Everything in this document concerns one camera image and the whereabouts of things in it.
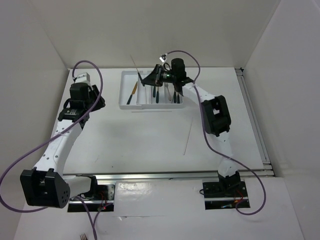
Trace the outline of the silver fork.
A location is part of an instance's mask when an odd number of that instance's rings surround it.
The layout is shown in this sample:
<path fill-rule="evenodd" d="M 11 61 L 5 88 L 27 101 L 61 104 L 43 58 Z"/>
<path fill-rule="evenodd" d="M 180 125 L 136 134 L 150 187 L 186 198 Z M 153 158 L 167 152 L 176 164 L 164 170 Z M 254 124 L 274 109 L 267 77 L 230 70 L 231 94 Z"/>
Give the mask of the silver fork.
<path fill-rule="evenodd" d="M 168 97 L 168 100 L 171 102 L 172 101 L 172 96 L 171 96 L 171 93 L 170 93 L 170 89 L 169 89 L 169 84 L 167 82 L 164 83 L 164 87 L 167 91 L 167 97 Z"/>

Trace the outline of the gold spoon green handle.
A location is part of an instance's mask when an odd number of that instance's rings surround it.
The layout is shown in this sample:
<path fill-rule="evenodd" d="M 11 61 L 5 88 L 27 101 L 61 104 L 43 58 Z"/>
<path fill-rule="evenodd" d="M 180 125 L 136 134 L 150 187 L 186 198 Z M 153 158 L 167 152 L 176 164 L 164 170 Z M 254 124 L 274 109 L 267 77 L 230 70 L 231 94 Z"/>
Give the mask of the gold spoon green handle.
<path fill-rule="evenodd" d="M 159 93 L 159 87 L 156 88 L 156 103 L 158 104 L 159 103 L 159 100 L 160 100 L 160 93 Z"/>
<path fill-rule="evenodd" d="M 152 92 L 153 98 L 155 98 L 156 95 L 157 95 L 157 87 L 156 87 L 156 86 L 153 86 L 153 92 Z"/>

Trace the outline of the gold knife green handle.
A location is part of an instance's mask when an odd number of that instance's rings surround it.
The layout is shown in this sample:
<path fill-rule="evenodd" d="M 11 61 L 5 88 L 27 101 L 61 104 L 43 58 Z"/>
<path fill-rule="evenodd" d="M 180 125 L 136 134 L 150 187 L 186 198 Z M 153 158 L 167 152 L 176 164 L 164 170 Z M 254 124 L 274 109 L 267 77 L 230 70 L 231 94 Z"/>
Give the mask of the gold knife green handle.
<path fill-rule="evenodd" d="M 134 85 L 134 87 L 132 89 L 132 92 L 131 92 L 131 94 L 130 94 L 128 100 L 127 100 L 127 103 L 126 103 L 127 105 L 130 105 L 131 100 L 133 98 L 133 95 L 136 93 L 137 87 L 138 87 L 138 81 L 135 83 L 135 85 Z"/>

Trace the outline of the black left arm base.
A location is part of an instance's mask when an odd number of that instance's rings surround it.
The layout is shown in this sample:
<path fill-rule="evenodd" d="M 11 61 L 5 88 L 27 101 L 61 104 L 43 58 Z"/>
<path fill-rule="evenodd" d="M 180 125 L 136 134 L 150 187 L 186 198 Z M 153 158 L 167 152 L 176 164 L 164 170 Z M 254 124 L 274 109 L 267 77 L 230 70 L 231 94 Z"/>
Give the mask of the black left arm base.
<path fill-rule="evenodd" d="M 91 179 L 88 191 L 77 196 L 84 202 L 108 203 L 115 198 L 116 185 L 114 183 L 99 184 L 97 180 Z"/>

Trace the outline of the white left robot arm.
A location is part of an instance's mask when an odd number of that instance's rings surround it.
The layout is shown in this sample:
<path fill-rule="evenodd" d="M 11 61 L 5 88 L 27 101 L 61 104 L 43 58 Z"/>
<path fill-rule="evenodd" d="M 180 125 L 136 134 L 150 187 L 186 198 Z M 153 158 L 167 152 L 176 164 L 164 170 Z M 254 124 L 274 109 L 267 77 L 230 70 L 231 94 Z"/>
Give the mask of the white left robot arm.
<path fill-rule="evenodd" d="M 44 155 L 31 170 L 23 170 L 20 182 L 30 206 L 64 208 L 69 199 L 83 195 L 92 200 L 99 187 L 96 177 L 80 174 L 64 179 L 63 171 L 70 151 L 89 120 L 90 112 L 105 107 L 96 85 L 73 83 L 70 97 L 58 115 L 56 133 Z"/>

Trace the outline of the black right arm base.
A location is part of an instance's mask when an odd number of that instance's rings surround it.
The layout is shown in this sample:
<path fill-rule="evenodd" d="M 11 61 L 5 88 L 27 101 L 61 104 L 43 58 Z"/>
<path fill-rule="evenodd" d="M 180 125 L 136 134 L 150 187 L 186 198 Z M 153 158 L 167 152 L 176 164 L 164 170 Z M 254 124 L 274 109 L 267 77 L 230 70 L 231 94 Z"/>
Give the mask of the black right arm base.
<path fill-rule="evenodd" d="M 238 175 L 218 176 L 218 181 L 203 182 L 199 193 L 205 198 L 243 198 L 247 197 L 247 188 Z"/>

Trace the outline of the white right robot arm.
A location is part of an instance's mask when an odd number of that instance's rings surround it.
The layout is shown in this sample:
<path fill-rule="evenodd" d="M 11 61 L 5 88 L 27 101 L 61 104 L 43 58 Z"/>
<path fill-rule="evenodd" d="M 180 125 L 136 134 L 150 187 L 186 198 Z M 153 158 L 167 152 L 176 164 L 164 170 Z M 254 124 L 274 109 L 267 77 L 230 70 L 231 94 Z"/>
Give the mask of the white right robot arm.
<path fill-rule="evenodd" d="M 231 126 L 231 116 L 226 98 L 215 96 L 196 85 L 196 81 L 187 76 L 184 60 L 174 58 L 171 66 L 167 63 L 156 64 L 146 77 L 138 74 L 143 86 L 161 87 L 172 84 L 177 95 L 186 97 L 199 106 L 203 136 L 209 149 L 222 157 L 218 166 L 217 190 L 203 188 L 203 194 L 211 197 L 234 194 L 241 184 L 237 161 L 232 158 L 231 147 L 227 140 Z"/>

